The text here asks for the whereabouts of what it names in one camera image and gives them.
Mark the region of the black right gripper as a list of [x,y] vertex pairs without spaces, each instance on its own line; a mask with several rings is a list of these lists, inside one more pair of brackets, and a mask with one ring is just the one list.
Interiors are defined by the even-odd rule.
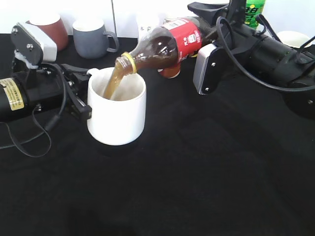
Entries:
[[[210,25],[215,25],[219,16],[227,13],[229,3],[200,3],[192,2],[187,5],[189,11],[205,20]],[[266,56],[261,50],[262,37],[253,36],[253,31],[248,27],[240,31],[229,31],[228,26],[221,25],[222,38],[218,37],[217,28],[211,28],[212,44],[223,47],[229,57],[229,66],[224,74],[241,72],[243,74],[266,74],[267,63],[263,60]]]

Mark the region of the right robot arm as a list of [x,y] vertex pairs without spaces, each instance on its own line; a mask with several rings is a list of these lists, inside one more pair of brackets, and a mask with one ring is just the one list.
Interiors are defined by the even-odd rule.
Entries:
[[279,91],[294,113],[314,119],[313,54],[281,43],[262,15],[258,15],[258,21],[269,34],[247,26],[243,0],[229,4],[193,2],[188,10],[208,23],[206,34],[212,40],[199,50],[194,67],[193,83],[199,94],[212,93],[228,73],[237,70],[256,83]]

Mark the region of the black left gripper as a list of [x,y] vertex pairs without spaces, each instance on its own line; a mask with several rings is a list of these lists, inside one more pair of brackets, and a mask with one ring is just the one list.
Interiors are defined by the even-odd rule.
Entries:
[[43,63],[37,69],[23,70],[23,113],[30,115],[34,108],[48,111],[60,108],[60,112],[70,112],[79,121],[92,117],[92,108],[85,104],[76,94],[69,93],[71,86],[86,85],[90,75],[88,69],[69,64]]

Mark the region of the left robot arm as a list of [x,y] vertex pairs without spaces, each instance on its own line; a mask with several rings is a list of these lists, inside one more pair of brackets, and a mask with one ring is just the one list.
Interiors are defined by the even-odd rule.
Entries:
[[68,64],[43,63],[37,69],[23,68],[0,81],[0,119],[12,121],[41,111],[63,108],[81,121],[91,118],[87,105],[87,69]]

